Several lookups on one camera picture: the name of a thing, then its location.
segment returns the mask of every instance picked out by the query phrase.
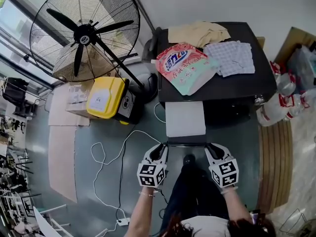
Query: blue-gray floor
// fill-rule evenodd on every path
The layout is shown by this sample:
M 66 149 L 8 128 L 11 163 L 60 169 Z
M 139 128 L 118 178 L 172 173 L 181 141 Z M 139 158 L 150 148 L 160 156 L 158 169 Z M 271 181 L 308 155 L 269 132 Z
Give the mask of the blue-gray floor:
M 145 106 L 145 112 L 134 130 L 142 130 L 156 139 L 165 142 L 165 124 L 158 121 L 153 113 L 154 100 Z M 164 118 L 162 107 L 157 107 L 157 115 Z M 32 193 L 42 193 L 36 197 L 36 207 L 52 208 L 62 204 L 68 207 L 54 215 L 60 224 L 71 223 L 68 230 L 74 236 L 93 237 L 105 228 L 113 229 L 115 225 L 115 209 L 104 206 L 94 195 L 92 182 L 100 164 L 96 163 L 91 154 L 90 147 L 96 142 L 102 142 L 107 154 L 107 160 L 113 159 L 119 152 L 122 143 L 132 125 L 122 125 L 116 120 L 93 120 L 90 127 L 78 127 L 75 139 L 75 179 L 78 203 L 69 201 L 56 191 L 52 190 L 48 180 L 48 113 L 43 107 L 38 110 L 37 116 L 28 123 L 26 134 L 26 148 L 33 164 L 30 166 L 33 175 L 29 175 Z M 229 148 L 238 162 L 239 189 L 237 190 L 242 201 L 248 209 L 254 209 L 258 196 L 259 177 L 259 141 L 256 117 L 230 128 L 211 129 L 207 127 L 207 140 L 222 144 Z M 126 216 L 130 216 L 139 197 L 140 187 L 136 177 L 138 163 L 142 160 L 145 151 L 154 146 L 156 142 L 145 134 L 134 133 L 126 143 L 124 156 L 123 180 L 121 186 L 121 207 Z M 103 159 L 99 146 L 94 147 L 94 155 L 98 160 Z M 170 197 L 173 185 L 180 173 L 182 159 L 185 154 L 193 153 L 197 162 L 206 168 L 207 162 L 203 148 L 169 148 L 167 170 L 168 177 L 161 187 L 167 199 Z M 121 158 L 110 165 L 104 166 L 96 182 L 98 196 L 111 205 L 118 206 L 119 174 Z M 154 199 L 152 234 L 156 233 L 161 224 L 158 215 L 166 204 L 162 196 L 157 194 Z M 113 233 L 106 236 L 121 237 L 126 227 L 118 227 Z

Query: black pants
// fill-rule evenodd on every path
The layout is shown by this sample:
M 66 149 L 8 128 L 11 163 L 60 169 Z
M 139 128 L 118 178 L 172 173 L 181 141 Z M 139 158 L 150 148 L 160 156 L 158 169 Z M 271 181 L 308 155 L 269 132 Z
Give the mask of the black pants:
M 164 212 L 161 232 L 166 230 L 173 215 L 179 215 L 181 220 L 198 215 L 229 219 L 222 194 L 208 179 L 206 172 L 195 164 L 182 167 Z

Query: person's left arm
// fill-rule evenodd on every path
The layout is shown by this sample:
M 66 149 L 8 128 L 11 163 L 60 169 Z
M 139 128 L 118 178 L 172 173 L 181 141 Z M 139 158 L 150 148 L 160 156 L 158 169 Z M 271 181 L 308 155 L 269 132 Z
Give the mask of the person's left arm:
M 143 187 L 143 193 L 153 195 L 154 189 Z M 124 237 L 148 237 L 152 220 L 153 197 L 140 194 Z

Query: yellow lid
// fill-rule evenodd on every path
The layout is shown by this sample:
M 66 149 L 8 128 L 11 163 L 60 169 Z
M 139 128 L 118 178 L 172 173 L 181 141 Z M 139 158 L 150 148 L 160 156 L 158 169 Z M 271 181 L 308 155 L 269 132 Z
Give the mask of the yellow lid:
M 112 118 L 117 113 L 125 88 L 123 80 L 116 77 L 95 79 L 87 101 L 88 113 L 103 119 Z

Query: black and white marker cube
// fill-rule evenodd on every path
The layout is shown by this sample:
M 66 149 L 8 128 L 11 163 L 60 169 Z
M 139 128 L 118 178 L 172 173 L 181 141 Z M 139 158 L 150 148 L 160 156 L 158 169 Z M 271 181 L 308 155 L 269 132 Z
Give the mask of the black and white marker cube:
M 138 164 L 137 177 L 140 186 L 158 187 L 165 178 L 165 164 Z
M 238 182 L 239 169 L 236 159 L 211 165 L 209 170 L 212 173 L 212 179 L 221 188 Z

